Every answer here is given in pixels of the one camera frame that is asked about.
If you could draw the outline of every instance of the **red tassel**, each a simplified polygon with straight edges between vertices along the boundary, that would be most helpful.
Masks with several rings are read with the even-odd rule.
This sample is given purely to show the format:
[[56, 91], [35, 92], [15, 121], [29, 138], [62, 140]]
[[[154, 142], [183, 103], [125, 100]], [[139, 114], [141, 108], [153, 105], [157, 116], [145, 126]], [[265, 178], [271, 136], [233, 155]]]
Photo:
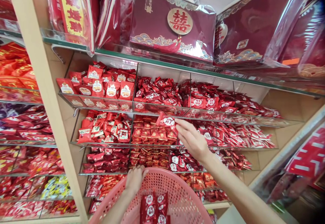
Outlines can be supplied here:
[[155, 49], [158, 49], [162, 53], [172, 54], [172, 53], [176, 53], [179, 50], [181, 40], [182, 37], [179, 35], [176, 42], [171, 45], [163, 46], [163, 45], [153, 44], [153, 47]]

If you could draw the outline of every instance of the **basket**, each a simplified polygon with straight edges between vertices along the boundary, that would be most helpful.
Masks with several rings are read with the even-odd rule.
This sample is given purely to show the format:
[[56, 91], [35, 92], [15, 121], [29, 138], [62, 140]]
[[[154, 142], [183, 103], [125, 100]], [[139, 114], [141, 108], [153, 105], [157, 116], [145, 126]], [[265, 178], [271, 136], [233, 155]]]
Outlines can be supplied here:
[[[202, 201], [184, 180], [175, 173], [165, 169], [156, 167], [149, 167], [146, 169], [148, 169], [149, 172], [143, 180], [139, 192], [126, 210], [121, 223], [139, 224], [142, 195], [151, 194], [153, 191], [155, 191], [157, 195], [168, 192], [168, 215], [170, 215], [172, 224], [212, 223]], [[125, 184], [126, 178], [115, 185], [90, 219], [90, 224], [100, 223], [120, 197], [125, 189]]]

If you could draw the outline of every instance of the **gold circular emblem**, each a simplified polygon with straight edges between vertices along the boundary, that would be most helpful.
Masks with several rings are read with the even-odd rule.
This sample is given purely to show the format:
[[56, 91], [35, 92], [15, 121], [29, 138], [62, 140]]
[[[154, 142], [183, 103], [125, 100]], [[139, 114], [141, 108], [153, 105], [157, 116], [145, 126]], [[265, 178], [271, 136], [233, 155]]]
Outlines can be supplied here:
[[179, 35], [188, 34], [193, 27], [191, 16], [181, 8], [173, 8], [167, 15], [170, 28]]

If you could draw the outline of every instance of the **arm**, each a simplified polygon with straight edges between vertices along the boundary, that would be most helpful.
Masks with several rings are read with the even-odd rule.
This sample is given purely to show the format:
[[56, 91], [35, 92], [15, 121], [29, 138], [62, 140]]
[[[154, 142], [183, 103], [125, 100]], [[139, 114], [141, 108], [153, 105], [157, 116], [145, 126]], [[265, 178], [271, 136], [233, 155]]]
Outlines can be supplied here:
[[131, 201], [138, 193], [142, 181], [148, 173], [148, 170], [144, 170], [144, 166], [138, 165], [137, 167], [129, 170], [125, 190], [121, 194], [118, 201], [109, 210], [103, 223], [107, 224], [120, 224], [125, 211], [128, 209]]
[[175, 119], [178, 137], [226, 192], [247, 224], [285, 224], [252, 190], [209, 150], [207, 141], [187, 121]]

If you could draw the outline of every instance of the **hand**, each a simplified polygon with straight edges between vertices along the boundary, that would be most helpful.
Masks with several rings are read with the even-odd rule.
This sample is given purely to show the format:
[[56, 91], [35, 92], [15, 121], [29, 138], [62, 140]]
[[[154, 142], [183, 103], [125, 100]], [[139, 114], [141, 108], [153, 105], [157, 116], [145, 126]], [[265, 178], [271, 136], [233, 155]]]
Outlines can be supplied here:
[[144, 170], [143, 165], [138, 165], [137, 167], [130, 169], [126, 178], [125, 190], [128, 191], [133, 197], [136, 196], [145, 176], [149, 170]]
[[205, 137], [195, 129], [193, 124], [177, 118], [175, 118], [175, 122], [177, 123], [176, 129], [179, 139], [190, 154], [204, 165], [207, 156], [212, 154]]

